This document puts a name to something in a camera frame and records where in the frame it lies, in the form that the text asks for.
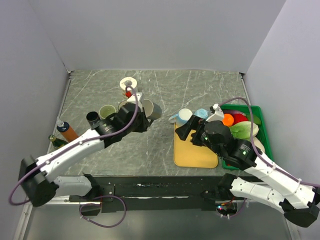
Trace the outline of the grey blue mug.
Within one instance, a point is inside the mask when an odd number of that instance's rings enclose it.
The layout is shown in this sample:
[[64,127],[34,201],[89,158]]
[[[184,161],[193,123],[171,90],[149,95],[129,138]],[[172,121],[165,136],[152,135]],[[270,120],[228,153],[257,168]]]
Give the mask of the grey blue mug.
[[142,101],[142,106],[144,108],[146,118],[151,122],[159,119],[162,116],[161,107],[153,101],[144,99]]

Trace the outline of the cream mug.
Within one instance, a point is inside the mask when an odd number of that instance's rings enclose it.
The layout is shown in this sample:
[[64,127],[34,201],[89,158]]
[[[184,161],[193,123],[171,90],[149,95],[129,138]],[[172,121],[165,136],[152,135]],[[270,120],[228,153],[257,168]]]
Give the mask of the cream mug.
[[121,108],[122,106],[124,106],[126,103],[127,103],[126,100],[120,102],[120,103],[118,104],[118,110],[120,110],[120,108]]

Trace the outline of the light green mug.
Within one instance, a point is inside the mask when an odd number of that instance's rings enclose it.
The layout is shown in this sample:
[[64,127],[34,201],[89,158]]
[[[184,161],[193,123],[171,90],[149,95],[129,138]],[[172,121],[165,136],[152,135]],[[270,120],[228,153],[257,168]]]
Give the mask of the light green mug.
[[116,112],[116,108],[113,105],[107,104],[102,106],[99,109],[98,114],[99,114],[99,117],[103,120],[115,112]]

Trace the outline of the dark blue mug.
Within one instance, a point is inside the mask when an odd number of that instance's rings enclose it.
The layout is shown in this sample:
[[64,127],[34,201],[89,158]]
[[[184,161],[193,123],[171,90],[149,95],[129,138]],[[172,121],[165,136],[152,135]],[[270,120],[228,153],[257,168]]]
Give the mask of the dark blue mug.
[[86,120],[89,123],[90,128],[94,129],[100,124],[101,118],[96,111],[91,111],[86,115]]

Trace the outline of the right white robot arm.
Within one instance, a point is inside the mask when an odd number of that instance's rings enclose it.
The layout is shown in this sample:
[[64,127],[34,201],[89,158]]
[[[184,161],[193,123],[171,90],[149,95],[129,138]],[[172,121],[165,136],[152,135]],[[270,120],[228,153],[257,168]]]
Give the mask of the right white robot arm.
[[272,160],[261,160],[261,150],[244,139],[234,138],[230,129],[220,120],[208,122],[193,115],[187,123],[175,129],[180,140],[191,136],[191,143],[207,147],[236,168],[263,181],[263,185],[249,182],[226,173],[215,188],[214,195],[221,200],[245,198],[276,209],[291,223],[307,228],[320,213],[319,187],[294,180]]

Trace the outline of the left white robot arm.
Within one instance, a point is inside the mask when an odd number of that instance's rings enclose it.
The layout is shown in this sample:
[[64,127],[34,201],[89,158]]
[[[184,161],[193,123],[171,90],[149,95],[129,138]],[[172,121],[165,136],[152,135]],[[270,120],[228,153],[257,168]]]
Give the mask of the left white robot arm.
[[151,124],[144,108],[126,103],[118,112],[97,121],[83,135],[60,149],[38,158],[31,155],[23,158],[19,184],[34,207],[63,195],[78,195],[93,201],[99,195],[99,185],[90,174],[62,177],[61,173],[87,156],[120,142],[131,132],[146,132]]

